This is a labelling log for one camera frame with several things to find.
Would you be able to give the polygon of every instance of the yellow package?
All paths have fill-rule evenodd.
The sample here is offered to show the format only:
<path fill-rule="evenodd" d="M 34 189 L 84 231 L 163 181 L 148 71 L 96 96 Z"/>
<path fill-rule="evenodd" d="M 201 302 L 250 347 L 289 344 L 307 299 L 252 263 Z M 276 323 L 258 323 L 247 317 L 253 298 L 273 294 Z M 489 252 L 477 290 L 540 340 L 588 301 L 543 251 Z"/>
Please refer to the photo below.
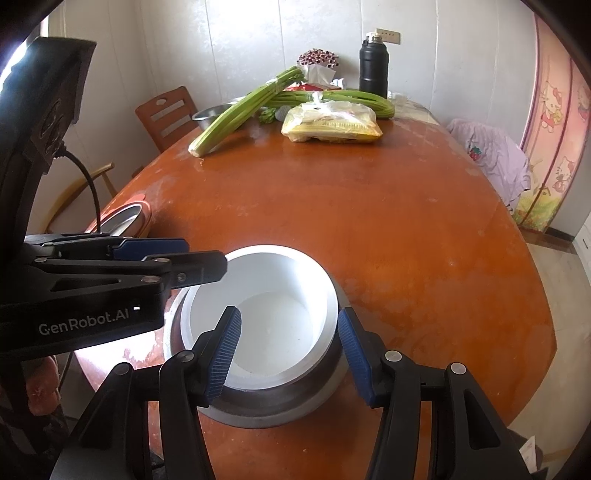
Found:
<path fill-rule="evenodd" d="M 373 142 L 382 136 L 375 112 L 360 103 L 322 102 L 320 98 L 293 107 L 281 133 L 292 142 L 317 138 L 325 142 Z"/>

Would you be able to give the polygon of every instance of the celery stalk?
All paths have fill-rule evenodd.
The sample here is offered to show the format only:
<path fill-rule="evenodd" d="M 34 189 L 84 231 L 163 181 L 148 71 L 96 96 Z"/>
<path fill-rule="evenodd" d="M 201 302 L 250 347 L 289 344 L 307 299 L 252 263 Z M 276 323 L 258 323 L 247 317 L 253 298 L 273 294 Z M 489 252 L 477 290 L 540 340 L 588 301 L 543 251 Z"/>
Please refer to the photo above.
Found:
<path fill-rule="evenodd" d="M 323 100 L 334 100 L 336 102 L 362 103 L 370 107 L 378 118 L 390 118 L 394 116 L 392 103 L 378 95 L 359 90 L 325 90 L 322 92 Z M 278 108 L 282 105 L 297 106 L 301 103 L 312 100 L 312 92 L 295 90 L 291 92 L 280 92 L 265 104 L 267 107 Z"/>
<path fill-rule="evenodd" d="M 224 138 L 242 125 L 260 107 L 269 102 L 277 92 L 286 86 L 304 79 L 298 67 L 281 72 L 270 81 L 246 95 L 235 105 L 222 113 L 216 120 L 189 145 L 189 153 L 202 157 L 217 146 Z"/>

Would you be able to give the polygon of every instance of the cabinet door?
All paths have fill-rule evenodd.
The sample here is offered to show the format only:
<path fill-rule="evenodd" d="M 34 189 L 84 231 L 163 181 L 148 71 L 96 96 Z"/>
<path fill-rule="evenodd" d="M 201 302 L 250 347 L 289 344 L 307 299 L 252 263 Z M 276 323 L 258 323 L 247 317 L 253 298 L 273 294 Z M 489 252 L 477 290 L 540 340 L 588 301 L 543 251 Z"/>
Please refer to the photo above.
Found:
<path fill-rule="evenodd" d="M 578 244 L 577 251 L 583 255 L 584 258 L 581 260 L 583 263 L 591 261 L 591 233 L 586 225 L 583 225 L 579 234 L 574 238 L 574 241 Z"/>

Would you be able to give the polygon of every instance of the stainless steel bowl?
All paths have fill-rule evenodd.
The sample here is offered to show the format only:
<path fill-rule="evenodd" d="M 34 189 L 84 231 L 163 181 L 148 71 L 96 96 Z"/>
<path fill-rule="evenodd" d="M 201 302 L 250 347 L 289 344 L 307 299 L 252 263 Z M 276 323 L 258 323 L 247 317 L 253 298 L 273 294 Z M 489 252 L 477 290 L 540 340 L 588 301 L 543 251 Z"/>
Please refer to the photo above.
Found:
<path fill-rule="evenodd" d="M 230 100 L 229 102 L 222 103 L 221 105 L 212 106 L 210 108 L 206 108 L 197 112 L 195 115 L 191 117 L 192 120 L 195 120 L 201 130 L 205 130 L 209 125 L 211 125 L 215 119 L 228 110 L 232 105 L 235 105 L 244 97 L 238 97 Z"/>
<path fill-rule="evenodd" d="M 130 203 L 100 221 L 100 231 L 110 236 L 136 236 L 146 221 L 141 203 Z"/>

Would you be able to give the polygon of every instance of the hello kitty sticker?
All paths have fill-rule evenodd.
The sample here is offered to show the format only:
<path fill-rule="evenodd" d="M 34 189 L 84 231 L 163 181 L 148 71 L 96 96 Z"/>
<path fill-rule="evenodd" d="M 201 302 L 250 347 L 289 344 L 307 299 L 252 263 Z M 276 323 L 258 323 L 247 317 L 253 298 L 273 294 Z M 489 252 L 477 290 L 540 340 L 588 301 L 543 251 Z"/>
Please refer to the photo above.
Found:
<path fill-rule="evenodd" d="M 585 121 L 589 120 L 589 87 L 585 84 L 579 87 L 579 115 Z"/>
<path fill-rule="evenodd" d="M 549 133 L 554 131 L 554 127 L 562 121 L 562 94 L 556 87 L 546 82 L 542 91 L 542 128 L 548 129 Z"/>
<path fill-rule="evenodd" d="M 560 162 L 556 170 L 556 182 L 552 185 L 552 188 L 558 193 L 566 192 L 570 179 L 573 177 L 575 166 L 574 161 L 570 161 L 566 157 L 562 158 L 562 162 Z"/>

